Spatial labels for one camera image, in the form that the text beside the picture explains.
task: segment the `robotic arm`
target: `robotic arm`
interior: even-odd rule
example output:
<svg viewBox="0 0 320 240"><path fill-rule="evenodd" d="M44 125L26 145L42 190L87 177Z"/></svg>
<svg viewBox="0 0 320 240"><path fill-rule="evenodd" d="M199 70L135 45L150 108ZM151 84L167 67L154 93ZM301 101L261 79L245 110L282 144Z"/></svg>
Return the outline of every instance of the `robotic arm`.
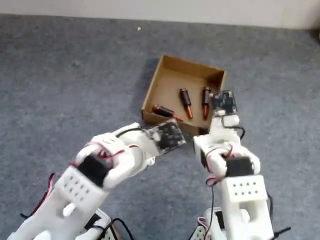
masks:
<svg viewBox="0 0 320 240"><path fill-rule="evenodd" d="M110 191L152 165L155 157L184 143L174 119L149 130L134 123L113 133L93 137L76 155L37 211L8 240L37 237L39 240L96 240L101 229L79 234ZM104 227L107 223L97 221L97 224Z"/></svg>
<svg viewBox="0 0 320 240"><path fill-rule="evenodd" d="M241 145L235 131L241 127L233 93L224 91L211 97L210 132L193 140L196 158L214 174L221 190L223 219L219 221L215 209L205 211L205 236L211 240L270 240L274 232L264 178L259 174L260 160Z"/></svg>

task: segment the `electrical cable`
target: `electrical cable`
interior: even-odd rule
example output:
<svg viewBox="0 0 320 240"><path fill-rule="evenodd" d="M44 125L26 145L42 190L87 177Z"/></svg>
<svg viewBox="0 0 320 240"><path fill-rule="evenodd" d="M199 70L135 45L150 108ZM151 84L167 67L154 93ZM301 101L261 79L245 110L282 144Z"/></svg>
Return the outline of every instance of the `electrical cable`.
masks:
<svg viewBox="0 0 320 240"><path fill-rule="evenodd" d="M135 128L130 128L130 129L127 129L127 130L124 130L120 133L118 133L117 135L115 135L117 138L119 138L120 136L122 136L123 134L126 134L128 132L131 132L131 131L143 131L143 129L141 127L135 127Z"/></svg>
<svg viewBox="0 0 320 240"><path fill-rule="evenodd" d="M271 220L271 224L274 220L274 199L273 197L269 194L268 191L266 191L266 194L268 196L269 202L270 202L270 209L269 209L269 216L270 216L270 220Z"/></svg>
<svg viewBox="0 0 320 240"><path fill-rule="evenodd" d="M243 126L225 126L225 116L221 117L221 124L225 129L240 129L242 130L241 136L240 136L240 140L242 140L246 134L246 130Z"/></svg>
<svg viewBox="0 0 320 240"><path fill-rule="evenodd" d="M116 217L114 219L111 220L111 222L105 226L105 228L103 229L100 237L97 239L97 240L102 240L106 234L107 234L107 230L112 226L112 224L114 224L115 222L120 222L122 224L122 226L125 228L126 232L128 233L129 237L130 237L130 240L134 240L134 236L132 235L131 231L129 230L128 226L125 224L125 222L119 218L119 217ZM93 225L92 228L99 228L100 229L100 226L96 226L96 225Z"/></svg>
<svg viewBox="0 0 320 240"><path fill-rule="evenodd" d="M54 176L56 174L53 172L50 174L49 176L49 180L48 180L48 188L46 190L46 192L44 193L43 197L41 198L40 202L38 203L38 205L35 207L35 209L29 214L29 215L25 215L23 213L20 213L20 216L24 219L28 219L30 218L33 214L36 213L36 211L41 207L41 205L44 203L44 201L47 199L47 197L49 196L49 194L52 191L53 188L53 181L54 181Z"/></svg>
<svg viewBox="0 0 320 240"><path fill-rule="evenodd" d="M212 193L212 203L211 203L211 217L210 217L210 223L209 226L207 227L207 231L204 234L204 239L207 238L208 232L211 228L211 224L212 224L212 219L214 217L214 203L215 203L215 195L214 195L214 185L211 187L211 193Z"/></svg>
<svg viewBox="0 0 320 240"><path fill-rule="evenodd" d="M140 152L141 152L141 158L142 158L142 160L143 160L143 161L146 160L146 152L144 152L144 151L142 150L142 148L141 148L138 144L130 144L130 145L129 145L129 148L138 148L138 149L140 150Z"/></svg>
<svg viewBox="0 0 320 240"><path fill-rule="evenodd" d="M208 231L208 228L207 228L207 226L205 224L205 222L206 222L206 218L205 217L200 216L200 217L198 217L198 219L196 221L197 221L198 225L200 225L200 226L202 226L204 228L205 232Z"/></svg>
<svg viewBox="0 0 320 240"><path fill-rule="evenodd" d="M273 233L274 236L272 238L270 238L270 240L276 240L279 237L279 235L281 235L281 234L283 234L283 233L285 233L287 231L290 231L290 230L291 230L291 227L288 226L288 227L286 227L286 228L284 228L284 229L282 229L280 231L275 231Z"/></svg>

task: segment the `circuit board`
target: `circuit board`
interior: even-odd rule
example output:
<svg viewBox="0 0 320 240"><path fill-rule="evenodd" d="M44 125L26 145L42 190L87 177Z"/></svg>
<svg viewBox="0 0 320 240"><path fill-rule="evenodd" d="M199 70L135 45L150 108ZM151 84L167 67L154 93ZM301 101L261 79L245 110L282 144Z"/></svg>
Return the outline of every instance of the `circuit board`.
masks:
<svg viewBox="0 0 320 240"><path fill-rule="evenodd" d="M234 93L230 90L220 91L212 97L213 115L222 117L237 114Z"/></svg>
<svg viewBox="0 0 320 240"><path fill-rule="evenodd" d="M146 134L155 142L160 155L166 154L186 143L175 119L169 119L147 130Z"/></svg>

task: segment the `cardboard tray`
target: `cardboard tray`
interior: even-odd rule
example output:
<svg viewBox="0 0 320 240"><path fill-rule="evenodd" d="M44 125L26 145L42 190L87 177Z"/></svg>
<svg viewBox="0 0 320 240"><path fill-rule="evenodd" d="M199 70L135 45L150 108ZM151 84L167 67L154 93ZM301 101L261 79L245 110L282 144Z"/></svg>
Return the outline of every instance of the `cardboard tray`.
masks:
<svg viewBox="0 0 320 240"><path fill-rule="evenodd" d="M213 93L219 92L223 88L225 76L226 71L217 67L173 56L162 56L142 106L142 119L152 124L166 121L167 117L152 112L153 105L159 104L184 118L184 122L179 122L182 131L193 136L207 133L210 128L212 111L209 111L207 120L204 120L202 90L204 87L210 87ZM193 119L188 119L181 103L179 97L181 88L188 90Z"/></svg>

